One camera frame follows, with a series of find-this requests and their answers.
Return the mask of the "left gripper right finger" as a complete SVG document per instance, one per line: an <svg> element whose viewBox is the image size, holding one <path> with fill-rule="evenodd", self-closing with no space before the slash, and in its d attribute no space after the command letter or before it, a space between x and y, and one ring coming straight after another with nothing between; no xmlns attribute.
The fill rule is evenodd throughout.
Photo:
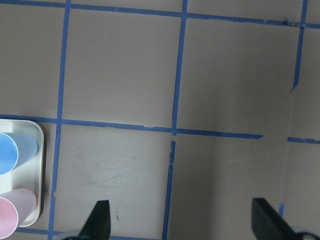
<svg viewBox="0 0 320 240"><path fill-rule="evenodd" d="M257 240L318 240L307 231L294 231L264 199L251 200L251 230Z"/></svg>

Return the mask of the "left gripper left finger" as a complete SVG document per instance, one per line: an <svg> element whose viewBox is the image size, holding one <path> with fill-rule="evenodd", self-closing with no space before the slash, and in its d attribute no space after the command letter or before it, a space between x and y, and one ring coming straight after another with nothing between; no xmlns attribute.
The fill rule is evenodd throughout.
<svg viewBox="0 0 320 240"><path fill-rule="evenodd" d="M108 200L99 200L96 202L77 238L79 240L108 240L110 234L110 203Z"/></svg>

